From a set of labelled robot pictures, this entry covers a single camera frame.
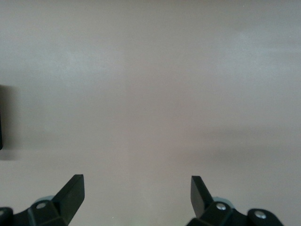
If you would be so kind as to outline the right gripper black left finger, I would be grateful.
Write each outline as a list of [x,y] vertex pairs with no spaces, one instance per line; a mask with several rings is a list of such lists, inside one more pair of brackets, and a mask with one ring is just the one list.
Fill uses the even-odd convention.
[[54,196],[38,199],[29,208],[14,213],[0,208],[2,226],[67,226],[84,201],[84,175],[74,175]]

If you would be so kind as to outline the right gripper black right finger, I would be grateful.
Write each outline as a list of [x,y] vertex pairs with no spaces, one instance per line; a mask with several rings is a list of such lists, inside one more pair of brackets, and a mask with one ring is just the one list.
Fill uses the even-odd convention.
[[246,215],[226,199],[213,198],[200,176],[191,177],[190,201],[195,212],[189,226],[281,226],[272,212],[250,209]]

